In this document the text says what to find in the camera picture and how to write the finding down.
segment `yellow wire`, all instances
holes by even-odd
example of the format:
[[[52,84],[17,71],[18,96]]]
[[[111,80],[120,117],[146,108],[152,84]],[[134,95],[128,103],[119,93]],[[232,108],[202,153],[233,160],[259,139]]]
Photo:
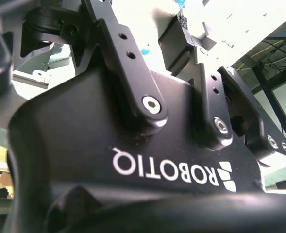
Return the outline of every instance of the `yellow wire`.
[[[283,40],[279,40],[279,41],[275,42],[273,45],[277,45],[277,44],[281,43],[282,41],[283,41]],[[263,50],[261,50],[261,51],[255,53],[254,55],[251,56],[251,58],[253,58],[253,57],[255,57],[255,56],[261,54],[262,52],[264,52],[264,51],[270,49],[271,47],[272,47],[272,45],[270,45],[270,46],[268,46],[267,48],[265,48],[265,49],[263,49]],[[242,64],[239,66],[237,72],[238,72],[239,70],[241,70],[241,68],[242,68],[243,65],[244,65],[244,63],[242,63]]]

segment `robotiq logo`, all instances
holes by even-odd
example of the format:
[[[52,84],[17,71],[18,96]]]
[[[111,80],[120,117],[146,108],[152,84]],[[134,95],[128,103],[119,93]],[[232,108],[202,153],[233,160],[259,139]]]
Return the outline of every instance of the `robotiq logo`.
[[[171,160],[165,159],[160,162],[160,173],[157,174],[155,171],[155,163],[153,157],[149,157],[149,166],[146,166],[143,164],[143,156],[140,154],[138,154],[137,158],[135,158],[131,154],[125,151],[121,151],[116,147],[114,147],[112,150],[116,152],[113,158],[113,166],[115,170],[121,175],[132,175],[137,169],[139,177],[145,177],[149,179],[164,178],[168,181],[174,181],[180,177],[184,182],[187,183],[192,183],[194,181],[198,184],[206,184],[209,181],[212,185],[219,186],[219,181],[217,179],[215,169],[212,167],[202,167],[196,164],[189,165],[187,163],[179,163],[177,165]],[[120,167],[119,160],[121,158],[123,158],[123,160],[127,159],[130,162],[130,166],[127,166],[127,168],[124,168],[124,166]],[[231,192],[236,192],[236,184],[231,180],[230,176],[230,173],[232,173],[230,162],[219,162],[219,165],[221,169],[217,168],[216,170],[225,188]],[[169,166],[171,167],[170,171],[173,169],[173,173],[170,172],[170,174],[168,174],[167,170]]]

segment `blue object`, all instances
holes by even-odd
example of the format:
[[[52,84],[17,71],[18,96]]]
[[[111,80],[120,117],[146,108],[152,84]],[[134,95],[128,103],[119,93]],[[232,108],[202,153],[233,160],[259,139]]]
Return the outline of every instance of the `blue object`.
[[[142,53],[143,55],[147,55],[147,54],[149,53],[149,50],[147,50],[147,49],[142,49],[142,50],[141,50],[141,53]]]
[[[178,6],[180,7],[180,9],[183,7],[185,1],[186,1],[186,0],[175,0],[175,2],[178,4]]]

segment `cable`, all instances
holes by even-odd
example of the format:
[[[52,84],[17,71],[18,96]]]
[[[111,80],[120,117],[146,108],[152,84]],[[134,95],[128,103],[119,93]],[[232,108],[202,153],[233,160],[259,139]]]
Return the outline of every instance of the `cable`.
[[[279,60],[276,60],[276,61],[274,61],[274,62],[270,62],[270,63],[264,63],[264,65],[266,66],[266,65],[272,65],[272,64],[275,64],[275,63],[278,63],[278,62],[280,62],[280,61],[283,61],[283,60],[285,60],[286,59],[286,56],[285,57],[283,57],[283,58],[281,58],[281,59],[279,59]],[[244,67],[241,67],[241,69],[240,70],[248,70],[248,69],[251,69],[251,68],[244,68]]]
[[[281,49],[281,48],[275,46],[274,44],[272,44],[272,43],[270,43],[270,42],[268,42],[268,41],[265,41],[265,40],[263,40],[262,42],[267,43],[267,44],[269,44],[269,45],[275,47],[277,50],[282,51],[282,52],[286,55],[286,52],[285,52],[283,49]]]
[[[274,62],[272,62],[272,63],[265,63],[265,65],[276,64],[276,63],[278,63],[278,62],[280,62],[280,61],[283,61],[283,60],[285,60],[285,59],[286,59],[286,57],[281,58],[281,59],[279,59],[279,60],[276,60],[276,61],[274,61]]]
[[[279,41],[275,42],[273,45],[277,45],[277,44],[281,43],[282,41],[283,41],[283,40],[279,40]],[[261,50],[261,51],[255,53],[254,55],[251,56],[251,58],[253,58],[253,57],[255,57],[255,56],[261,54],[262,52],[264,52],[264,51],[270,49],[271,47],[272,47],[272,46],[270,45],[270,46],[266,47],[265,49],[263,49],[263,50]],[[237,72],[240,71],[241,68],[243,67],[243,65],[244,65],[244,63],[242,63],[242,64],[240,65],[240,67],[239,67],[236,71],[237,71]]]

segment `screw hole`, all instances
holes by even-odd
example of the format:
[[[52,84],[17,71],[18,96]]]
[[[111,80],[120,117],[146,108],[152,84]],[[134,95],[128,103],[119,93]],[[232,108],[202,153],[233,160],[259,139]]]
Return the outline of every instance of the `screw hole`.
[[[124,40],[128,39],[128,37],[123,33],[119,33],[118,35],[121,39],[124,39]]]
[[[69,36],[76,36],[78,33],[78,28],[75,25],[68,25],[66,27],[66,32]]]
[[[219,94],[219,91],[218,91],[215,87],[213,87],[213,91],[214,91],[216,94]]]
[[[131,58],[131,59],[135,59],[135,58],[136,58],[136,56],[135,56],[134,53],[132,53],[132,52],[127,52],[127,56],[128,56],[129,58]]]

